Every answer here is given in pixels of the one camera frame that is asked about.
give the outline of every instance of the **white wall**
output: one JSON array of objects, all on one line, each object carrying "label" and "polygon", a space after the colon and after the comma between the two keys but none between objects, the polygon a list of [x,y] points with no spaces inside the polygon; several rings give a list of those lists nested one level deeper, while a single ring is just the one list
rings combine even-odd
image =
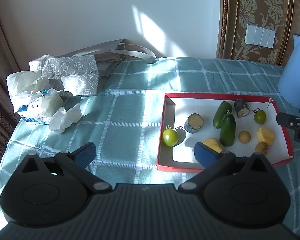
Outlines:
[{"label": "white wall", "polygon": [[0,0],[0,23],[22,70],[44,54],[62,55],[127,38],[157,56],[214,58],[220,0]]}]

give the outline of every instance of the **paper bag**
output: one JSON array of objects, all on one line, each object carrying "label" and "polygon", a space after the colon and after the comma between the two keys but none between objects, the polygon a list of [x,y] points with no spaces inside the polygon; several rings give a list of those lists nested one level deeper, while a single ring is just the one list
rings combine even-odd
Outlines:
[{"label": "paper bag", "polygon": [[118,62],[124,59],[120,54],[151,63],[156,60],[149,49],[123,41],[104,42],[57,57],[45,55],[30,61],[30,70],[41,71],[56,90],[69,91],[74,96],[94,95],[103,88]]}]

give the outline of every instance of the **wall switch panel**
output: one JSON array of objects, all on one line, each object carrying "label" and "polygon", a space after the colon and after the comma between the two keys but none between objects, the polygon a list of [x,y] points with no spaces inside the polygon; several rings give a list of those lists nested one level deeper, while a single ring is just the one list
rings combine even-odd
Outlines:
[{"label": "wall switch panel", "polygon": [[257,27],[256,33],[254,35],[254,40],[253,40],[254,45],[258,45],[258,46],[260,45],[262,33],[263,33],[263,28]]},{"label": "wall switch panel", "polygon": [[275,31],[254,25],[247,25],[246,37],[244,39],[244,42],[246,44],[273,48],[274,37]]},{"label": "wall switch panel", "polygon": [[268,48],[273,48],[274,36],[275,36],[275,31],[270,31],[268,44],[267,44]]},{"label": "wall switch panel", "polygon": [[269,35],[270,35],[270,30],[263,29],[262,37],[261,37],[261,41],[260,41],[260,46],[261,47],[266,47],[267,46]]}]

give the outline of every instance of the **tablecloth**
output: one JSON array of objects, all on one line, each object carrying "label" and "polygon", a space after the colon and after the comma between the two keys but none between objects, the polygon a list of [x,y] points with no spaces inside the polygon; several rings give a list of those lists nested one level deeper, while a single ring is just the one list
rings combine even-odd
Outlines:
[{"label": "tablecloth", "polygon": [[[272,96],[282,112],[298,115],[277,90],[282,71],[275,65],[222,59],[160,58],[154,64],[122,61],[96,96],[64,98],[66,109],[79,103],[84,116],[63,134],[51,132],[47,125],[28,126],[20,121],[0,164],[0,192],[27,153],[51,157],[89,141],[97,147],[90,170],[113,186],[123,182],[174,183],[177,187],[193,174],[159,172],[155,166],[164,93]],[[293,147],[295,159],[276,171],[291,195],[284,224],[300,234],[300,143],[293,142]],[[4,225],[0,209],[0,228]]]}]

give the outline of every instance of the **crumpled tissue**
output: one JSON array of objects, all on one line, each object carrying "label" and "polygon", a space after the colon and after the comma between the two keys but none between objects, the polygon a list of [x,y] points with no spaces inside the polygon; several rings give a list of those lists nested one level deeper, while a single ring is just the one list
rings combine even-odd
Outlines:
[{"label": "crumpled tissue", "polygon": [[68,111],[66,111],[63,107],[60,107],[52,116],[49,129],[53,132],[61,134],[67,127],[71,126],[72,123],[77,123],[81,117],[82,114],[79,104],[76,104]]}]

